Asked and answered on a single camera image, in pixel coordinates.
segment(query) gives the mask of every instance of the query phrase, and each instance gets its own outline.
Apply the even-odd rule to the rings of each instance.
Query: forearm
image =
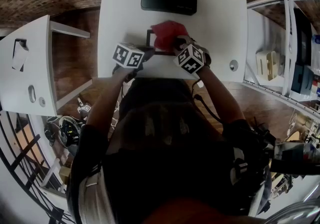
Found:
[[[105,89],[92,106],[86,121],[87,125],[94,126],[106,137],[108,137],[117,99],[126,76],[126,73],[116,72],[110,78]]]
[[[203,67],[198,72],[198,75],[203,81],[215,110],[223,122],[229,124],[238,119],[245,119],[235,98],[209,67]]]

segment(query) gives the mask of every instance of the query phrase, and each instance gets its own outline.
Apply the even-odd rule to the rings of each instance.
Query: white paper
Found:
[[[20,69],[26,62],[28,55],[29,55],[29,52],[23,49],[19,42],[16,42],[15,49],[14,49],[14,56],[12,59],[12,67],[15,70],[20,71]]]

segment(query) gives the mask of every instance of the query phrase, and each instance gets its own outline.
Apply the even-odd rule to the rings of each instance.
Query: wooden floor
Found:
[[[81,10],[67,12],[56,16],[51,20],[66,24],[91,33],[91,38],[79,38],[70,35],[54,33],[52,39],[52,60],[54,70],[54,84],[57,98],[60,99],[89,78],[93,79],[93,85],[81,93],[82,98],[94,104],[108,79],[97,78],[97,43],[99,10]],[[289,119],[293,108],[272,99],[271,97],[243,86],[241,83],[226,82],[229,89],[238,101],[245,118],[253,122],[256,117],[259,123],[267,123],[271,134],[284,140],[287,137]],[[207,90],[195,86],[195,93],[200,94],[207,105],[213,110],[213,104]],[[215,121],[205,110],[200,102],[196,102],[210,123],[219,131],[221,125]],[[62,115],[79,117],[77,112],[77,99],[71,100],[58,111]]]

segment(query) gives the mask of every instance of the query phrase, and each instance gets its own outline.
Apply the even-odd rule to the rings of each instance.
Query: white table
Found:
[[[0,41],[0,102],[5,111],[56,116],[57,109],[92,84],[89,80],[57,101],[52,66],[52,32],[89,38],[90,33],[50,21],[46,15],[15,30]],[[23,72],[12,68],[15,39],[26,40],[28,57]],[[28,87],[33,85],[35,102]]]
[[[222,81],[242,82],[247,56],[247,0],[198,0],[192,16],[142,10],[141,0],[102,0],[98,31],[98,76],[112,75],[112,54],[118,42],[146,44],[150,26],[171,20],[210,51],[211,70]],[[173,56],[155,55],[144,63],[141,77],[195,79],[173,63]],[[232,71],[230,62],[238,69]]]

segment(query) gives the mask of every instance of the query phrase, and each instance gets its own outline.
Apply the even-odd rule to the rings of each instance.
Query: black metal railing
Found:
[[[4,163],[5,167],[8,169],[12,177],[19,184],[19,186],[24,190],[24,192],[27,193],[28,196],[46,212],[46,214],[50,218],[49,224],[53,224],[53,223],[55,224],[56,222],[61,224],[66,224],[63,220],[74,223],[74,221],[72,220],[72,217],[67,212],[65,212],[63,209],[56,207],[39,189],[41,183],[43,182],[45,176],[49,171],[50,165],[47,162],[38,144],[40,135],[39,134],[35,135],[29,116],[26,115],[26,119],[27,119],[27,123],[29,124],[30,131],[33,137],[31,140],[29,140],[27,137],[25,126],[23,125],[23,122],[22,122],[22,118],[18,113],[16,114],[17,126],[22,131],[24,140],[26,142],[26,146],[23,148],[20,141],[18,140],[16,131],[12,124],[12,120],[10,118],[9,113],[7,111],[3,111],[3,113],[4,112],[6,113],[6,117],[8,119],[9,126],[13,133],[14,140],[19,148],[19,154],[16,154],[8,140],[8,136],[0,120],[0,130],[3,134],[3,137],[5,139],[7,146],[9,147],[11,154],[14,156],[14,161],[12,163],[9,163],[2,148],[0,148],[0,159]],[[37,150],[40,152],[42,156],[42,160],[40,161],[38,160],[33,150],[34,147],[36,147]],[[27,155],[27,153],[29,152],[31,152],[31,155],[33,156],[34,159],[32,159]],[[27,178],[26,183],[24,183],[16,173],[17,167],[20,167],[23,174],[26,176]],[[50,177],[47,184],[49,188],[57,191],[61,185],[62,184],[59,182],[59,180],[54,174]]]

